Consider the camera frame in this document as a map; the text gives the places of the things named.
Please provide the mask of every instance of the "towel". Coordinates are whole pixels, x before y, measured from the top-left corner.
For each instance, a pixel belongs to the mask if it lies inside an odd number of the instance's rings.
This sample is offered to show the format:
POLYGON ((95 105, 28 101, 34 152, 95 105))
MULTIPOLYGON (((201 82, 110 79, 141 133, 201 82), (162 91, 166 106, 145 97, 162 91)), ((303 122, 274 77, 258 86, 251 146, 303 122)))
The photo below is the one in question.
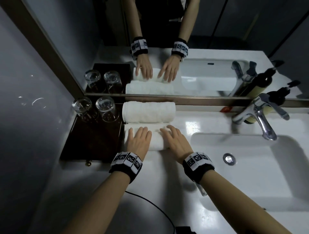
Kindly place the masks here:
POLYGON ((172 122, 176 115, 174 102, 125 102, 122 119, 125 123, 172 122))
POLYGON ((143 82, 131 81, 125 87, 126 94, 160 94, 174 95, 174 87, 172 84, 164 84, 160 82, 143 82))
POLYGON ((152 78, 149 79, 149 80, 143 78, 141 69, 138 71, 138 75, 137 75, 137 76, 135 75, 135 70, 136 70, 136 68, 133 68, 133 80, 136 80, 136 81, 153 81, 153 82, 168 83, 168 81, 165 81, 165 80, 163 79, 164 73, 163 73, 163 75, 162 75, 160 78, 158 78, 159 72, 161 71, 161 69, 159 69, 159 68, 153 68, 153 69, 152 69, 152 78))
POLYGON ((151 131, 151 141, 149 145, 148 151, 158 151, 164 150, 168 148, 168 142, 162 136, 162 132, 160 128, 166 128, 166 125, 169 123, 147 123, 147 124, 140 124, 140 123, 129 123, 125 125, 125 148, 127 146, 127 140, 129 135, 129 129, 133 128, 133 136, 135 136, 137 130, 140 127, 148 127, 148 130, 151 131))

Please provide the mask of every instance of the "dark wooden tray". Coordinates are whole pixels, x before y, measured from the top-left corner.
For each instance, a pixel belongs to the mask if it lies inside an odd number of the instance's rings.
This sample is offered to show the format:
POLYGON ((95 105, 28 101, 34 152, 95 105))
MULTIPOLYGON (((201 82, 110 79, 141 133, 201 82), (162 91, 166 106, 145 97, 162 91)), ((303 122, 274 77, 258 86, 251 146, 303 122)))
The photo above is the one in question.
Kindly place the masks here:
MULTIPOLYGON (((131 67, 130 64, 114 64, 114 63, 95 63, 93 66, 94 70, 97 70, 101 74, 101 85, 105 87, 104 93, 108 93, 106 89, 106 83, 104 81, 104 74, 108 71, 117 71, 120 74, 121 83, 123 86, 123 93, 125 93, 125 86, 131 81, 131 67)), ((93 91, 86 87, 86 93, 93 93, 93 91)))
POLYGON ((76 116, 60 160, 101 160, 110 163, 120 151, 124 137, 122 104, 116 104, 116 108, 119 118, 112 123, 104 122, 101 116, 98 123, 86 123, 76 116))

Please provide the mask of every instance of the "hand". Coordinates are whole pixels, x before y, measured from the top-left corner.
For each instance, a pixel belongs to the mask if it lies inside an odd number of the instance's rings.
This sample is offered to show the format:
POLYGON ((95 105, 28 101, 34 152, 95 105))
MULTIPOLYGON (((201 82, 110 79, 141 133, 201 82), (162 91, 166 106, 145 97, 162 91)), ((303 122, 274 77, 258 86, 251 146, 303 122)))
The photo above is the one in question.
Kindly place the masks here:
POLYGON ((136 60, 136 70, 135 75, 138 76, 138 70, 141 68, 143 78, 149 80, 152 78, 152 66, 149 61, 148 54, 140 54, 137 56, 136 60))
POLYGON ((170 145, 170 149, 174 153, 175 160, 182 165, 183 160, 194 152, 189 142, 187 141, 185 136, 181 134, 178 128, 175 128, 172 125, 167 125, 167 128, 171 130, 171 133, 163 128, 160 128, 160 131, 167 139, 170 145))
POLYGON ((181 61, 181 57, 178 54, 172 54, 164 63, 161 71, 159 72, 158 78, 160 78, 163 73, 164 80, 168 79, 168 82, 173 81, 176 78, 177 71, 179 70, 179 63, 181 61))
POLYGON ((151 131, 147 127, 140 127, 133 137, 133 128, 129 129, 127 152, 135 153, 139 158, 144 161, 148 152, 151 140, 151 131))

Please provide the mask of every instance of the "white countertop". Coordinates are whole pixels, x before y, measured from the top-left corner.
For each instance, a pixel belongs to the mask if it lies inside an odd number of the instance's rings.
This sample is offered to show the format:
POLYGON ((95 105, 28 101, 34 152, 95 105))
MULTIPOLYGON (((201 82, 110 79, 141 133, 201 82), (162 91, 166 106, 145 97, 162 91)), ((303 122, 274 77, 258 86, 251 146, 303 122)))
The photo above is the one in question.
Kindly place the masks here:
MULTIPOLYGON (((195 108, 198 110, 198 107, 190 107, 191 111, 177 111, 172 122, 188 141, 195 132, 235 132, 235 128, 231 128, 231 114, 194 111, 195 108)), ((293 137, 308 156, 309 115, 292 113, 290 117, 289 121, 284 121, 277 114, 269 114, 267 119, 278 135, 293 137)), ((237 127, 237 131, 240 134, 261 135, 258 124, 242 124, 237 127)), ((182 166, 172 160, 169 154, 169 150, 148 152, 142 170, 127 190, 155 203, 176 226, 190 226, 197 234, 235 233, 218 211, 210 211, 202 206, 199 190, 184 174, 182 166)), ((108 176, 108 167, 98 162, 94 162, 91 167, 86 167, 84 162, 68 162, 66 165, 57 163, 42 196, 32 229, 36 227, 41 233, 59 232, 108 176)), ((270 212, 270 215, 292 233, 309 233, 309 212, 270 212)), ((167 218, 154 206, 125 194, 107 233, 173 232, 167 218)))
MULTIPOLYGON (((94 63, 128 63, 136 67, 136 61, 133 60, 129 53, 130 47, 124 46, 103 46, 101 45, 94 63)), ((149 48, 148 56, 153 68, 161 68, 166 59, 171 55, 171 48, 149 48)), ((245 60, 257 63, 256 72, 263 73, 268 68, 273 67, 272 63, 263 51, 249 50, 213 50, 213 49, 189 49, 187 59, 206 59, 206 60, 245 60)), ((279 74, 277 71, 273 75, 272 84, 265 89, 265 93, 286 87, 291 82, 289 78, 279 74)), ((287 98, 296 98, 301 91, 295 87, 287 98)))

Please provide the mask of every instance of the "mirror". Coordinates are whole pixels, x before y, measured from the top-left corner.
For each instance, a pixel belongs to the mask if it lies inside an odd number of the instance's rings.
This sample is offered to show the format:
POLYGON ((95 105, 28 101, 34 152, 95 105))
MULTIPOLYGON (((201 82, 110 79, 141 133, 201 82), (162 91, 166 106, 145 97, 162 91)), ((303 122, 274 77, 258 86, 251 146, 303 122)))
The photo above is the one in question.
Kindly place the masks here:
POLYGON ((286 97, 309 98, 308 1, 24 4, 86 93, 253 98, 298 80, 286 97))

